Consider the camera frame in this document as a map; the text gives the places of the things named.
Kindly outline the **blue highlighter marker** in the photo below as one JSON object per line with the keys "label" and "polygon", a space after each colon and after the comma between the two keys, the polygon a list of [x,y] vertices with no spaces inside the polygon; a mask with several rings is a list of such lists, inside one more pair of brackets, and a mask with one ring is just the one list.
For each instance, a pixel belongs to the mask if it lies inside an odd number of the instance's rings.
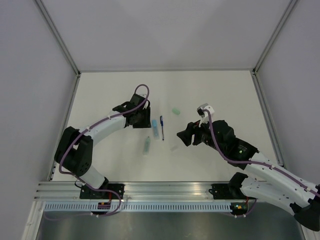
{"label": "blue highlighter marker", "polygon": [[153,119],[151,121],[151,125],[152,125],[152,130],[153,130],[153,136],[156,140],[160,139],[160,135],[159,135],[159,129],[158,129],[158,122],[156,119]]}

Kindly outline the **blue ballpoint pen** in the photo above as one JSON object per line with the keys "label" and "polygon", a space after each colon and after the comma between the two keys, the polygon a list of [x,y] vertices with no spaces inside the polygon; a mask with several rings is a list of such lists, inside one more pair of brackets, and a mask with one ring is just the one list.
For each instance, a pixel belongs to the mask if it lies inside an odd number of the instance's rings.
{"label": "blue ballpoint pen", "polygon": [[165,140],[164,119],[163,119],[163,116],[162,116],[162,115],[159,117],[159,120],[160,120],[160,125],[161,125],[162,141],[164,141],[164,140]]}

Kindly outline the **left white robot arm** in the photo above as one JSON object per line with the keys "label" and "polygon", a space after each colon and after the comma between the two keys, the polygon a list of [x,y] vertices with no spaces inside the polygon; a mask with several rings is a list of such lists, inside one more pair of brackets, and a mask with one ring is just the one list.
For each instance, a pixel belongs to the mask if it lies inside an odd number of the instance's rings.
{"label": "left white robot arm", "polygon": [[97,199],[104,199],[109,193],[109,180],[92,164],[93,148],[112,133],[132,126],[134,129],[150,128],[150,101],[133,94],[126,101],[112,109],[110,116],[99,120],[88,128],[67,127],[62,134],[54,161],[91,187]]}

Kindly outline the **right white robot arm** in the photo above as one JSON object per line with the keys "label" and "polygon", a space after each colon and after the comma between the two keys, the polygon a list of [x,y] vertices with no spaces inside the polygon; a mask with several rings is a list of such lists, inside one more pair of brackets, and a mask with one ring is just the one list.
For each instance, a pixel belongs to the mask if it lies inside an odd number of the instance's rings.
{"label": "right white robot arm", "polygon": [[309,230],[320,230],[319,185],[273,165],[256,147],[236,137],[234,129],[224,120],[190,122],[176,135],[186,146],[206,144],[243,171],[237,172],[228,183],[227,191],[232,198],[263,200],[287,211]]}

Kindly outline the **clear pen cap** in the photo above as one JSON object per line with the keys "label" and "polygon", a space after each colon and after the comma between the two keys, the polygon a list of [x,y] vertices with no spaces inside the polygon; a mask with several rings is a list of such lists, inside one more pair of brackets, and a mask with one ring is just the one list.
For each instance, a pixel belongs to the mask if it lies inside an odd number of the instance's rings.
{"label": "clear pen cap", "polygon": [[177,146],[177,145],[174,145],[173,147],[171,147],[170,148],[170,150],[172,151],[172,152],[174,152],[175,150],[177,150],[179,147]]}

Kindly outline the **green highlighter cap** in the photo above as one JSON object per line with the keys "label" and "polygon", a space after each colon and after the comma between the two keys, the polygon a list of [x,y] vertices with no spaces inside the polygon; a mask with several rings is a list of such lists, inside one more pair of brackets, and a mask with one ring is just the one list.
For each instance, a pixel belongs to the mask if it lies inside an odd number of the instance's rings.
{"label": "green highlighter cap", "polygon": [[179,109],[177,109],[177,108],[172,108],[172,110],[171,110],[175,115],[180,115],[181,114],[181,112],[180,112],[180,110]]}

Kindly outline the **green highlighter marker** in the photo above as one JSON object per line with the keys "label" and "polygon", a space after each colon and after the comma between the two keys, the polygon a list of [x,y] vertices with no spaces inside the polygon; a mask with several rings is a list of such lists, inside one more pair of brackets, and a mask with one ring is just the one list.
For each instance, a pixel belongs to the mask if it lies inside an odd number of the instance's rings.
{"label": "green highlighter marker", "polygon": [[150,136],[148,136],[148,137],[145,139],[145,142],[144,142],[144,145],[143,145],[143,152],[142,152],[142,154],[143,154],[144,156],[146,156],[146,155],[149,154],[150,146],[151,146],[151,138],[150,138]]}

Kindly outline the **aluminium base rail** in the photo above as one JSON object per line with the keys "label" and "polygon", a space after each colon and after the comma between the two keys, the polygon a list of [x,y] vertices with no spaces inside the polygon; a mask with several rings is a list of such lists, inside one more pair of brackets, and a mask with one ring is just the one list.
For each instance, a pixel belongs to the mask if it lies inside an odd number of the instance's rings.
{"label": "aluminium base rail", "polygon": [[[124,201],[132,202],[212,202],[209,189],[216,181],[121,182]],[[42,181],[35,201],[78,201],[81,189],[75,181]]]}

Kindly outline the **right aluminium frame post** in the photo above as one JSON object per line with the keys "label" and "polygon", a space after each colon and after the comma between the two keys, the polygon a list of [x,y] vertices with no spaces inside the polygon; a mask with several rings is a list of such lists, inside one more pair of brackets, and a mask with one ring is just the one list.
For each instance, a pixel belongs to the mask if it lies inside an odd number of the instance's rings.
{"label": "right aluminium frame post", "polygon": [[262,64],[264,63],[267,55],[269,54],[271,48],[275,44],[278,36],[280,35],[282,29],[284,28],[286,22],[288,21],[289,17],[291,16],[292,12],[294,11],[295,7],[299,3],[299,0],[290,0],[287,7],[285,8],[283,14],[280,17],[275,29],[273,30],[269,40],[267,41],[262,53],[260,54],[254,68],[252,69],[252,73],[254,76],[257,75],[259,69],[261,68]]}

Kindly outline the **aluminium frame post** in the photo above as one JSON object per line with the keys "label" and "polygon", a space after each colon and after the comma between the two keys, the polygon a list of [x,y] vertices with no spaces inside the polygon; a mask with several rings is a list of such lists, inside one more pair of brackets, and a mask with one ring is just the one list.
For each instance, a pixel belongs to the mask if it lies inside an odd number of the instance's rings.
{"label": "aluminium frame post", "polygon": [[295,7],[299,3],[299,0],[290,0],[287,7],[285,8],[283,14],[280,17],[275,29],[273,30],[269,40],[267,41],[262,53],[260,54],[254,68],[252,69],[252,73],[254,76],[257,75],[259,69],[261,68],[262,64],[264,63],[267,55],[269,54],[271,48],[275,44],[278,36],[280,35],[282,29],[284,28],[286,22],[288,21],[289,17],[291,16],[292,12],[294,11]]}
{"label": "aluminium frame post", "polygon": [[62,54],[64,55],[67,63],[72,68],[73,72],[77,77],[81,75],[81,71],[79,70],[77,64],[75,63],[67,45],[65,44],[65,41],[63,40],[53,18],[51,17],[47,7],[45,6],[44,2],[42,0],[34,0],[33,1],[39,10],[42,18],[44,19],[48,29],[50,30],[51,34],[53,35],[53,38],[55,39],[56,43],[58,44],[60,50],[62,51]]}

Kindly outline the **left aluminium frame post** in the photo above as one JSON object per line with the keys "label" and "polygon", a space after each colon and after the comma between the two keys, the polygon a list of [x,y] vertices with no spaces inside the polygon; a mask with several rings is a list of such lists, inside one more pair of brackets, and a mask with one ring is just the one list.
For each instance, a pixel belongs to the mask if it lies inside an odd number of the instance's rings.
{"label": "left aluminium frame post", "polygon": [[42,0],[34,0],[33,1],[39,10],[42,18],[44,19],[48,29],[50,30],[51,34],[53,35],[53,38],[55,39],[56,43],[58,44],[60,50],[62,51],[62,54],[64,55],[67,63],[72,68],[73,72],[77,77],[81,75],[81,71],[79,70],[77,64],[75,63],[67,45],[65,44],[65,41],[63,40],[53,18],[51,17],[47,7],[45,6],[44,2]]}

